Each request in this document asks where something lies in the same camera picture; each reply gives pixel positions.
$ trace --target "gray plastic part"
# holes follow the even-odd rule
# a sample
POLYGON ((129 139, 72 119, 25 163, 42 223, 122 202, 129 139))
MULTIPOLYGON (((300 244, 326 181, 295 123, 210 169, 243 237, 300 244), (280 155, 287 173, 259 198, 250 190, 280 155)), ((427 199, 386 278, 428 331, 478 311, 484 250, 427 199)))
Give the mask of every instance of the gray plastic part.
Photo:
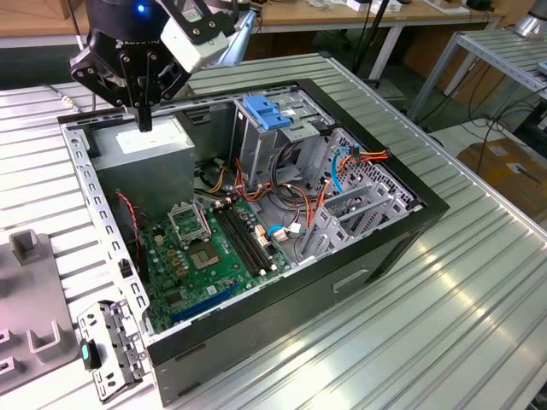
POLYGON ((0 395, 74 360, 78 344, 50 239, 32 230, 0 245, 0 395))
POLYGON ((70 350, 64 331, 59 328, 55 320, 51 321, 51 330, 52 332, 49 335, 43 337, 36 336, 33 331, 26 331, 28 349, 31 353, 37 355, 42 363, 62 356, 67 349, 70 350))
POLYGON ((22 267, 47 257, 44 245, 40 243, 32 229, 10 235, 9 246, 22 267))
POLYGON ((0 383, 19 377, 24 372, 23 365, 10 356, 7 359, 0 360, 0 383))
POLYGON ((19 338, 14 335, 9 329, 3 329, 0 331, 0 353, 14 347, 18 342, 19 338))

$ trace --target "blue plastic clip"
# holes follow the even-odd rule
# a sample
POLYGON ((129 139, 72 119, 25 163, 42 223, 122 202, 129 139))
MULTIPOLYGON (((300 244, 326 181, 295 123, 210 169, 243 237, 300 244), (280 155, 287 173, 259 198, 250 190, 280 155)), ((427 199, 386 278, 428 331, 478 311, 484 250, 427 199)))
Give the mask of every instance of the blue plastic clip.
POLYGON ((291 119, 285 117, 265 96, 243 97, 243 101, 245 107, 260 121, 265 130, 274 130, 292 124, 291 119))

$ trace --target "desk leg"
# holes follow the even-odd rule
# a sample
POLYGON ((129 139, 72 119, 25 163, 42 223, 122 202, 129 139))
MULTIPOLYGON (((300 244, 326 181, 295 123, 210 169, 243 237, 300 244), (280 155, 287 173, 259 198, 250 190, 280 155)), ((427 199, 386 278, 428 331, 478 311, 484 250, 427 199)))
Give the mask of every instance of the desk leg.
POLYGON ((390 58, 395 44, 397 44, 397 40, 399 39, 399 35, 401 35, 403 27, 403 23, 398 23, 396 26, 390 28, 390 31, 387 33, 387 37, 385 38, 385 42, 382 45, 382 49, 379 51, 378 58, 376 58, 373 70, 368 76, 369 79, 379 79, 382 75, 385 64, 387 64, 387 60, 390 58))
MULTIPOLYGON (((492 17, 490 21, 488 21, 488 24, 486 24, 485 30, 493 30, 496 28, 497 23, 501 20, 500 17, 492 17)), ((474 56, 472 53, 468 53, 468 56, 461 64, 460 68, 458 68, 458 71, 446 87, 446 90, 444 90, 444 94, 446 96, 449 96, 452 91, 460 84, 460 81, 462 81, 463 76, 465 73, 467 73, 469 70, 472 69, 473 62, 475 60, 476 56, 474 56)))
POLYGON ((446 68, 446 65, 449 63, 450 58, 454 54, 456 46, 458 45, 457 39, 460 35, 461 34, 458 32, 454 33, 454 35, 446 45, 443 54, 441 54, 441 56, 438 58, 437 64, 435 64, 435 67, 431 71, 431 74, 429 74, 429 77, 427 77, 426 83, 423 85, 423 87, 421 87, 420 93, 412 103, 412 107, 410 107, 409 113, 407 114, 407 117, 409 117, 409 119, 411 119, 412 121, 416 120, 416 117, 418 116, 422 105, 431 93, 433 87, 437 84, 438 78, 440 77, 443 70, 446 68))

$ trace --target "aluminum extrusion table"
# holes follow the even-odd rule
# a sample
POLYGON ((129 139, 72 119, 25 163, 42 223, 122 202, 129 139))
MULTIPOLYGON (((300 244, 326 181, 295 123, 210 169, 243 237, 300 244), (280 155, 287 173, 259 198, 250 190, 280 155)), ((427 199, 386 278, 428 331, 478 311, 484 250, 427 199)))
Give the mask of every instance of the aluminum extrusion table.
POLYGON ((539 62, 547 61, 547 35, 541 41, 532 41, 522 38, 509 29, 457 32, 446 45, 443 54, 412 104, 409 110, 411 120, 416 119, 458 46, 469 51, 469 54, 444 91, 445 95, 448 96, 457 87, 473 62, 480 59, 530 91, 541 90, 538 95, 547 97, 547 76, 537 69, 539 62))
MULTIPOLYGON (((170 408, 524 408, 547 379, 547 234, 332 59, 213 68, 191 85, 227 91, 302 77, 450 210, 385 277, 170 408)), ((57 88, 91 106, 81 86, 57 88)), ((44 87, 1 91, 0 106, 0 241, 27 227, 51 235, 73 319, 119 298, 56 125, 68 111, 44 87)), ((150 374, 109 404, 159 406, 150 374)), ((80 360, 0 398, 0 408, 38 407, 99 408, 80 360)))

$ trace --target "wooden table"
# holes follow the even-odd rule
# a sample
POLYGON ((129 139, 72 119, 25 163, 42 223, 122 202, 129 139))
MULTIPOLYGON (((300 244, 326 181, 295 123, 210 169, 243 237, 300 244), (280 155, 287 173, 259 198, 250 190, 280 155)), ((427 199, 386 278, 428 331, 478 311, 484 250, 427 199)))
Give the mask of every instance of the wooden table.
MULTIPOLYGON (((357 12, 343 5, 319 10, 305 0, 294 3, 269 2, 262 11, 261 32, 303 32, 333 29, 362 28, 366 11, 357 12)), ((469 15, 446 15, 421 0, 403 5, 401 11, 385 14, 381 27, 390 31, 370 74, 378 79, 395 44, 406 26, 430 26, 446 24, 486 23, 486 29, 494 28, 504 16, 503 10, 494 12, 473 11, 469 15)), ((85 5, 76 10, 79 28, 83 33, 89 31, 85 5)), ((371 13, 368 25, 372 25, 371 13)), ((76 44, 74 28, 70 19, 52 20, 35 15, 24 15, 0 10, 0 48, 32 47, 45 45, 76 44)))

